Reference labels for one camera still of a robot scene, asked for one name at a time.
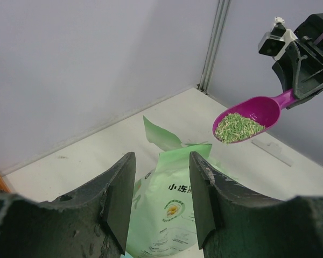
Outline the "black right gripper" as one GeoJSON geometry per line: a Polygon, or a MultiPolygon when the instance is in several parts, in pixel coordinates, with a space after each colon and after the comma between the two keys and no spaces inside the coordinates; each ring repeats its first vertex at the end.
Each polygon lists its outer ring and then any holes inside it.
{"type": "Polygon", "coordinates": [[[292,90],[294,102],[286,107],[288,110],[323,91],[323,51],[309,40],[290,43],[272,70],[282,90],[292,90]]]}

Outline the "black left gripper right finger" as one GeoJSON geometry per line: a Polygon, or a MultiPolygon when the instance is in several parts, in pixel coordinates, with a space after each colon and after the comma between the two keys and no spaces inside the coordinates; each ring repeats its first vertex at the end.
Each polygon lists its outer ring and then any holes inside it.
{"type": "Polygon", "coordinates": [[[205,257],[323,257],[323,197],[255,192],[189,155],[198,246],[205,257]]]}

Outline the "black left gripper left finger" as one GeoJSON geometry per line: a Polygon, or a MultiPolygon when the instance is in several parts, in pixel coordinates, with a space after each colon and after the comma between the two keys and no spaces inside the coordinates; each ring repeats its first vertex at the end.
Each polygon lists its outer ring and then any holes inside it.
{"type": "Polygon", "coordinates": [[[120,257],[136,173],[126,153],[110,169],[52,202],[0,193],[0,257],[120,257]]]}

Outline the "green cat litter bag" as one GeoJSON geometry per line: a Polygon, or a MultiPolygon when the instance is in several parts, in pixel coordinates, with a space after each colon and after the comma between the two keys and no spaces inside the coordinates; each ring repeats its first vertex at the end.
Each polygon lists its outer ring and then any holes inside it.
{"type": "Polygon", "coordinates": [[[189,177],[189,154],[197,152],[214,168],[212,144],[184,144],[173,133],[143,118],[146,138],[161,149],[154,169],[136,181],[126,254],[131,257],[176,255],[197,243],[189,177]]]}

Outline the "magenta plastic litter scoop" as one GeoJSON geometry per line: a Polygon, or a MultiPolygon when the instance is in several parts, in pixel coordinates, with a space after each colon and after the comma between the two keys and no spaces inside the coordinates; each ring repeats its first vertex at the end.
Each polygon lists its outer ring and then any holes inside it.
{"type": "Polygon", "coordinates": [[[254,120],[255,122],[265,126],[265,129],[258,134],[265,132],[277,123],[278,119],[280,118],[282,109],[286,108],[288,105],[294,102],[294,98],[291,96],[291,94],[292,90],[288,90],[276,97],[257,96],[228,108],[215,119],[212,129],[213,135],[218,123],[230,113],[238,113],[245,118],[254,120]]]}

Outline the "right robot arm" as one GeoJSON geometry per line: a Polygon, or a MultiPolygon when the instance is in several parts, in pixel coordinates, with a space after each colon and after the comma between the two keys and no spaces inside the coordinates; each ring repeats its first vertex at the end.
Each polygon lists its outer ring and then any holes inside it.
{"type": "Polygon", "coordinates": [[[291,90],[291,109],[323,91],[323,13],[312,14],[295,30],[297,39],[272,66],[284,92],[291,90]]]}

